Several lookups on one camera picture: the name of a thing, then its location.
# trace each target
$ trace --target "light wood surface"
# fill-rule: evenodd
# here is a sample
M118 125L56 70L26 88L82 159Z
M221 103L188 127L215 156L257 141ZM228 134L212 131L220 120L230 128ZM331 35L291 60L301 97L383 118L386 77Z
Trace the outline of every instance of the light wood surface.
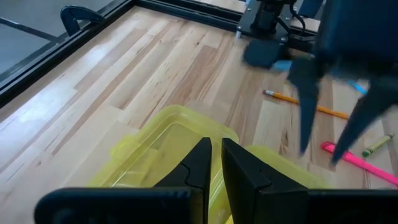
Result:
M244 10L244 3L216 0ZM0 223L32 223L47 192L84 186L109 160L109 149L163 107L185 105L236 131L240 144L261 144L338 188L395 188L346 162L328 168L318 147L336 141L346 123L317 114L307 153L297 158L297 105L286 74L242 64L248 40L234 33L135 7L0 110ZM351 113L359 93L325 78L320 105ZM397 133L397 113L378 121L355 144L359 154L384 133ZM368 159L398 175L393 139Z

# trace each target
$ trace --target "green crayon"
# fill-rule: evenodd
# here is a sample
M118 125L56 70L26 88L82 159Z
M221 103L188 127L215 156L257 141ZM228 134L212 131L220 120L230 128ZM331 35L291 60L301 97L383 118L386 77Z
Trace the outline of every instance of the green crayon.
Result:
M371 154L373 154L374 152L376 152L378 149L380 149L380 147L382 145L384 145L386 142L390 141L393 137L394 137L394 133L390 133L386 136L384 136L383 138L380 138L379 140L377 140L373 145L371 145L370 147L368 147L367 149L365 149L362 152L362 156L363 157L368 157Z

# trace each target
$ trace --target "pink highlighter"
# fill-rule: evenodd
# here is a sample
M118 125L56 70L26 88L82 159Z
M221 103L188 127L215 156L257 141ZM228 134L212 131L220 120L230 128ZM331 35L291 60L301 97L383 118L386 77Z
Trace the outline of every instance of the pink highlighter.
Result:
M321 144L321 148L333 153L333 151L335 150L335 144L333 144L332 142L323 142ZM392 183L395 185L398 185L398 177L393 176L392 174L387 173L384 170L381 170L369 163L367 163L366 161L364 161L363 159L360 159L358 157L356 157L354 154L350 153L350 152L345 152L343 155L343 159L347 162L350 162L364 170L367 170L368 172Z

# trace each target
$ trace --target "yellow pencil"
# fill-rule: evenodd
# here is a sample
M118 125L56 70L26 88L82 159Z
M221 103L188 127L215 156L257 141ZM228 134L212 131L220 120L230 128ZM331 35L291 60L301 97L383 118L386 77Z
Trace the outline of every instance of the yellow pencil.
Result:
M293 99L293 98L288 97L288 96L284 96L284 95L282 95L280 93L276 93L274 91L264 90L262 93L265 94L265 95L269 95L269 96L275 97L275 98L280 99L280 100L284 100L284 101L288 101L288 102L291 102L291 103L295 103L297 105L299 104L298 100ZM322 112L322 113L330 114L330 115L333 115L333 116L336 116L336 117L339 117L339 118L343 118L343 119L348 119L349 118L348 114L345 114L345 113L342 113L342 112L338 112L338 111L333 111L333 110L328 109L328 108L323 107L323 106L318 106L317 110Z

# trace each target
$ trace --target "yellow plastic container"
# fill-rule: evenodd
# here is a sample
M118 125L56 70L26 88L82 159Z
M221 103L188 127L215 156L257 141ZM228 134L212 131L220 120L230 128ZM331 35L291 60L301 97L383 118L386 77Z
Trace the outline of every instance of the yellow plastic container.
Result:
M213 148L209 217L221 217L220 223L224 223L230 214L229 206L213 208L217 197L226 198L221 140L230 138L239 142L238 136L226 126L179 105L162 109L135 136L126 136L111 150L113 159L93 178L89 187L152 187L203 137L210 137Z

